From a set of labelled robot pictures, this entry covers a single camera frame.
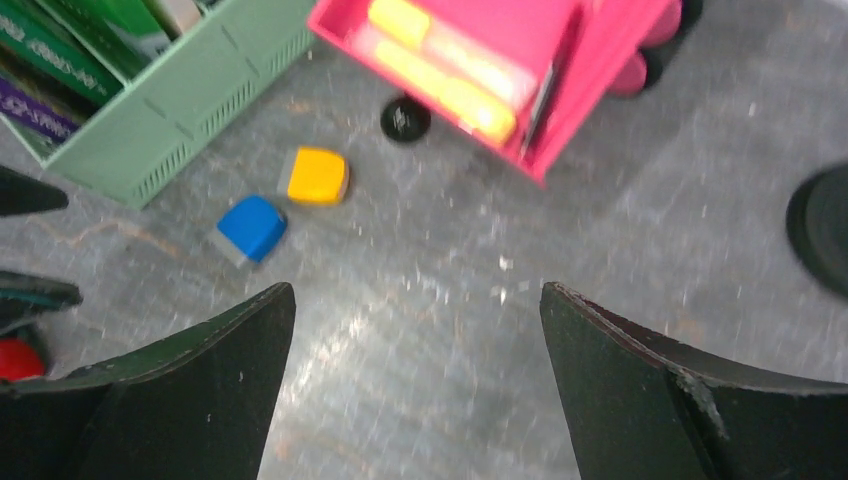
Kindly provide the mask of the blue eraser block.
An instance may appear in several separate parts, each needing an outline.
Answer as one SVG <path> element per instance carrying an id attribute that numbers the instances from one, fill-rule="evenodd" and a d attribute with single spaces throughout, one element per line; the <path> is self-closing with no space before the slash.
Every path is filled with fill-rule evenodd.
<path id="1" fill-rule="evenodd" d="M 287 217 L 270 200 L 249 195 L 234 204 L 208 234 L 211 244 L 237 268 L 260 264 L 280 242 Z"/>

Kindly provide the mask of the orange highlighter marker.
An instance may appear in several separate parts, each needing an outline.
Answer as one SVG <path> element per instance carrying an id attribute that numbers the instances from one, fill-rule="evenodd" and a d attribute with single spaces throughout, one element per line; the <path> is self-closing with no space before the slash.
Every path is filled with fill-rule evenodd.
<path id="1" fill-rule="evenodd" d="M 376 0 L 369 22 L 413 51 L 459 73 L 507 105 L 520 109 L 536 91 L 537 77 L 411 1 Z"/>

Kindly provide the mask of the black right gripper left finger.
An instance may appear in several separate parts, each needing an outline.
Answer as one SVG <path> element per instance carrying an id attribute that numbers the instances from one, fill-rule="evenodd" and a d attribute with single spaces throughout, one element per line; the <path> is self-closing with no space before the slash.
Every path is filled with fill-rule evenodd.
<path id="1" fill-rule="evenodd" d="M 254 479 L 295 325 L 293 287 L 59 379 L 1 387 L 5 479 Z"/>

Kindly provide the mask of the green clip file folder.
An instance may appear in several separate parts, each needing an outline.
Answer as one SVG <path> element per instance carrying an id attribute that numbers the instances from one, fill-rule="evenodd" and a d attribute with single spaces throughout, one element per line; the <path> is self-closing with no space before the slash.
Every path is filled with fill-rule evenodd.
<path id="1" fill-rule="evenodd" d="M 142 1 L 40 1 L 44 9 L 123 83 L 172 43 Z"/>

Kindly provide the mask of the red gel pen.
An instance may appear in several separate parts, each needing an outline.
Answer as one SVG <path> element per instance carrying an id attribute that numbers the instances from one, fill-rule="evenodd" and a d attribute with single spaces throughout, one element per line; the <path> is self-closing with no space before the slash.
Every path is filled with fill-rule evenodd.
<path id="1" fill-rule="evenodd" d="M 529 123 L 524 134 L 522 144 L 520 147 L 519 155 L 524 157 L 528 152 L 530 146 L 532 145 L 534 138 L 536 136 L 536 132 L 541 123 L 541 116 L 546 108 L 546 104 L 551 94 L 551 89 L 553 88 L 553 84 L 557 77 L 558 72 L 558 64 L 559 62 L 555 59 L 552 59 L 549 63 L 546 74 L 543 78 L 543 81 L 540 85 L 539 91 L 537 92 L 536 98 L 534 100 L 534 104 L 531 110 L 531 116 L 529 119 Z"/>

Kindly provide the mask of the green mesh file rack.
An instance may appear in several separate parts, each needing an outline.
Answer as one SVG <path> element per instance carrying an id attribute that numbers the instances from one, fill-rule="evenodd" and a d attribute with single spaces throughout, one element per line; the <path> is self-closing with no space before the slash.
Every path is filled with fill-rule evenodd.
<path id="1" fill-rule="evenodd" d="M 311 47 L 314 5 L 216 2 L 57 147 L 3 122 L 43 169 L 140 209 Z"/>

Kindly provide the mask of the red black stamp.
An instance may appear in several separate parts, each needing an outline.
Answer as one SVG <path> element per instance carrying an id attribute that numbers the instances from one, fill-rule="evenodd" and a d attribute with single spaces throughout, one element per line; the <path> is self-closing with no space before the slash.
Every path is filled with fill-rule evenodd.
<path id="1" fill-rule="evenodd" d="M 1 335 L 1 380 L 16 382 L 43 377 L 51 365 L 43 336 L 34 325 Z"/>

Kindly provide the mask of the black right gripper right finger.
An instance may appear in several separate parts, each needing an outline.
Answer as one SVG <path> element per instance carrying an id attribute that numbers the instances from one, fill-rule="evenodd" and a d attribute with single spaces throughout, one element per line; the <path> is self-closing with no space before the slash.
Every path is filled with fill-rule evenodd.
<path id="1" fill-rule="evenodd" d="M 584 479 L 843 479 L 847 387 L 748 366 L 557 282 L 541 324 Z"/>

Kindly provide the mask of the yellow highlighter marker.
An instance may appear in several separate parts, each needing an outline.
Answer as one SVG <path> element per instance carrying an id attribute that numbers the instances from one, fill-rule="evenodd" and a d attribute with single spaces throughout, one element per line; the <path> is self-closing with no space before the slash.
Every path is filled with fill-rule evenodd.
<path id="1" fill-rule="evenodd" d="M 472 131 L 497 145 L 512 136 L 517 125 L 515 114 L 481 87 L 445 73 L 391 40 L 378 40 L 373 55 L 414 91 L 452 113 Z"/>

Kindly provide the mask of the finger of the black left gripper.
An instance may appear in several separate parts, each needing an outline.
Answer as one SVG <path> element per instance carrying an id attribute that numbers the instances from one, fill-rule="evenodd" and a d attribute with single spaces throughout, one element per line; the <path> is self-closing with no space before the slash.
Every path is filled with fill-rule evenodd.
<path id="1" fill-rule="evenodd" d="M 1 216 L 62 210 L 69 205 L 67 194 L 50 184 L 1 167 Z"/>
<path id="2" fill-rule="evenodd" d="M 79 305 L 79 288 L 53 278 L 1 272 L 1 331 L 25 325 L 31 317 Z"/>

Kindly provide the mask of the purple paperback book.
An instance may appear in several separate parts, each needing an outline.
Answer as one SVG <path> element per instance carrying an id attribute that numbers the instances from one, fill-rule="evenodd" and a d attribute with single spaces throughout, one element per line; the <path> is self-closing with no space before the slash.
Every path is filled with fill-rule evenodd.
<path id="1" fill-rule="evenodd" d="M 53 144 L 64 143 L 86 117 L 51 94 L 1 74 L 1 113 Z"/>

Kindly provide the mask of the black pink drawer organizer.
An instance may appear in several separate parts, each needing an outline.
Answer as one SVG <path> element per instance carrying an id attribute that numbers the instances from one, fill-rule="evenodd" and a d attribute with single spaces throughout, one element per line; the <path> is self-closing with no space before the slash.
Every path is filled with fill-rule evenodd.
<path id="1" fill-rule="evenodd" d="M 466 127 L 436 102 L 424 98 L 378 63 L 378 40 L 391 40 L 452 76 L 461 76 L 373 26 L 373 1 L 320 1 L 308 28 L 395 86 L 400 94 L 383 108 L 380 126 L 397 143 L 412 143 L 428 131 L 433 116 L 484 145 L 536 182 L 543 182 L 560 152 L 607 95 L 636 96 L 651 88 L 687 31 L 697 22 L 699 1 L 411 1 L 440 20 L 532 72 L 536 91 L 515 109 L 512 136 L 502 145 Z M 556 80 L 528 152 L 519 155 L 531 110 L 552 59 Z"/>

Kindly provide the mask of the yellow eraser block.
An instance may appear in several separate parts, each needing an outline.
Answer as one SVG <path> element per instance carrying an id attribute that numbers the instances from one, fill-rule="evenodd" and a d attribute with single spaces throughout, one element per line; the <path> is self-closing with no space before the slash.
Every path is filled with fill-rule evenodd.
<path id="1" fill-rule="evenodd" d="M 276 192 L 301 205 L 340 204 L 347 193 L 351 169 L 339 153 L 319 147 L 301 146 L 283 157 Z"/>

